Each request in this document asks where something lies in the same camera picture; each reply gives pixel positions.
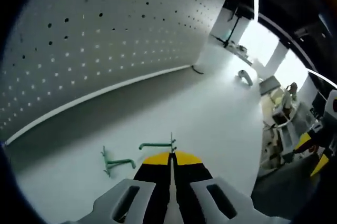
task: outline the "green metal hook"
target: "green metal hook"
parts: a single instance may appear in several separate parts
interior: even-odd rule
[[[171,143],[142,143],[139,146],[139,150],[142,150],[143,147],[171,147],[171,153],[173,153],[174,150],[177,149],[177,147],[173,147],[174,142],[175,142],[175,139],[173,139],[172,133],[171,133]]]
[[[101,154],[102,154],[102,156],[104,158],[104,162],[105,162],[105,170],[104,170],[104,172],[109,177],[111,176],[111,169],[113,167],[118,166],[118,165],[125,164],[125,163],[131,163],[132,168],[133,169],[136,168],[136,163],[132,159],[123,159],[123,160],[115,160],[115,161],[109,160],[108,157],[107,157],[105,146],[103,146],[103,152],[101,152]]]

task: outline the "pegboard wall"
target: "pegboard wall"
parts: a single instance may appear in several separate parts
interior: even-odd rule
[[[192,65],[224,1],[28,0],[1,64],[1,140],[107,86]]]

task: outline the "yellow stripe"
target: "yellow stripe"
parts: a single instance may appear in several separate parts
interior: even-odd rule
[[[317,172],[319,172],[328,163],[328,161],[329,161],[329,159],[326,157],[325,154],[323,154],[320,161],[318,162],[316,168],[314,169],[314,171],[311,173],[310,176],[312,177]]]
[[[168,165],[170,153],[156,154],[144,160],[143,164]]]
[[[184,152],[176,151],[175,156],[177,157],[178,165],[202,163],[202,160],[200,158],[195,157],[192,154],[186,154]]]
[[[303,144],[305,144],[310,139],[311,139],[311,137],[310,137],[310,135],[308,133],[302,134],[301,137],[300,137],[300,142],[295,147],[295,150],[297,150],[300,146],[302,146]]]

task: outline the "hole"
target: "hole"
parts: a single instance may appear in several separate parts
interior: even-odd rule
[[[136,197],[139,191],[139,187],[130,186],[128,190],[124,193],[121,198],[121,204],[119,205],[118,209],[116,210],[115,214],[112,216],[113,220],[117,221],[118,223],[123,223],[124,219],[126,218],[131,203],[133,202],[134,198]]]
[[[229,219],[233,219],[237,212],[235,211],[233,205],[230,203],[229,199],[216,184],[207,186],[207,190],[211,194],[212,198],[215,201],[218,209]]]

